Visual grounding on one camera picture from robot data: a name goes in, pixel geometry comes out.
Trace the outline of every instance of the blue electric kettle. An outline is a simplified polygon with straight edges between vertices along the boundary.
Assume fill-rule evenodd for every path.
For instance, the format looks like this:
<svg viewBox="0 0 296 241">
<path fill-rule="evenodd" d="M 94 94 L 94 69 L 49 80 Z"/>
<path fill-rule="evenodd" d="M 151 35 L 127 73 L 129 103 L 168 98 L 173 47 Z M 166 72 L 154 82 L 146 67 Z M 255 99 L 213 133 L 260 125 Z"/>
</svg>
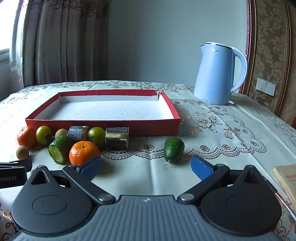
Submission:
<svg viewBox="0 0 296 241">
<path fill-rule="evenodd" d="M 202 61 L 197 74 L 194 95 L 217 105 L 227 105 L 231 93 L 246 80 L 248 60 L 241 50 L 219 43 L 207 42 L 200 46 Z M 242 75 L 233 86 L 235 56 L 242 62 Z"/>
</svg>

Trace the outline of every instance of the sliced cucumber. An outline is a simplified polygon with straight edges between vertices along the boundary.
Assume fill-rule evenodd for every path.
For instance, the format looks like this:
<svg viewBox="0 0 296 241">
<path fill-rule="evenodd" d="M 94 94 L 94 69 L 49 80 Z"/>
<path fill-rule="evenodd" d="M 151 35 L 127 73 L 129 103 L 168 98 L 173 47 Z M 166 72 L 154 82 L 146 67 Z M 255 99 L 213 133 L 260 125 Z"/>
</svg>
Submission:
<svg viewBox="0 0 296 241">
<path fill-rule="evenodd" d="M 48 147 L 51 158 L 58 164 L 66 164 L 69 160 L 69 152 L 74 144 L 71 137 L 59 136 Z"/>
</svg>

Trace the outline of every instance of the kettle handle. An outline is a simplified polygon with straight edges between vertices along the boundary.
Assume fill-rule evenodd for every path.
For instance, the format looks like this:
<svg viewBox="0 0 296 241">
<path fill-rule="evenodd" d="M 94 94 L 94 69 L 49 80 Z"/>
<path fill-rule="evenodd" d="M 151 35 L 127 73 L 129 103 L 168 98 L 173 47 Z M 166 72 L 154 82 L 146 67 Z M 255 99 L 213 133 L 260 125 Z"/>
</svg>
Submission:
<svg viewBox="0 0 296 241">
<path fill-rule="evenodd" d="M 248 73 L 248 60 L 247 56 L 241 50 L 231 47 L 235 56 L 239 57 L 240 61 L 242 62 L 242 75 L 239 81 L 231 88 L 230 93 L 236 91 L 241 85 L 244 83 Z"/>
</svg>

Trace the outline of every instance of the book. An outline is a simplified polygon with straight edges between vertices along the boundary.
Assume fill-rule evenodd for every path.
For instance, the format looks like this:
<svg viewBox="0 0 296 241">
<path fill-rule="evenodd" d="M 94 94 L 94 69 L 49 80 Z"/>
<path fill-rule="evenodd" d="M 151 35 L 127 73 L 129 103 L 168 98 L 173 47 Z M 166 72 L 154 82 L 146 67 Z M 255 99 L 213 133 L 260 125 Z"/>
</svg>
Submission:
<svg viewBox="0 0 296 241">
<path fill-rule="evenodd" d="M 276 166 L 272 169 L 287 194 L 294 209 L 296 208 L 296 164 Z"/>
</svg>

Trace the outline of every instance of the kettle lid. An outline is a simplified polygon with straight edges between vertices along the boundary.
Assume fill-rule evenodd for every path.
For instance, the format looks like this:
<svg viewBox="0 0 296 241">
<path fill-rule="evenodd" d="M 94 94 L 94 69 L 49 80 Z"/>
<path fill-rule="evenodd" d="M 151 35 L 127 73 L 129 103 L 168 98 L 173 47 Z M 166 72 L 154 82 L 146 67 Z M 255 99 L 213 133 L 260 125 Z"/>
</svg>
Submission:
<svg viewBox="0 0 296 241">
<path fill-rule="evenodd" d="M 218 45 L 218 46 L 221 46 L 221 47 L 232 49 L 232 47 L 230 47 L 230 46 L 227 46 L 227 45 L 224 45 L 224 44 L 220 44 L 220 43 L 215 43 L 215 42 L 206 42 L 205 44 Z"/>
</svg>

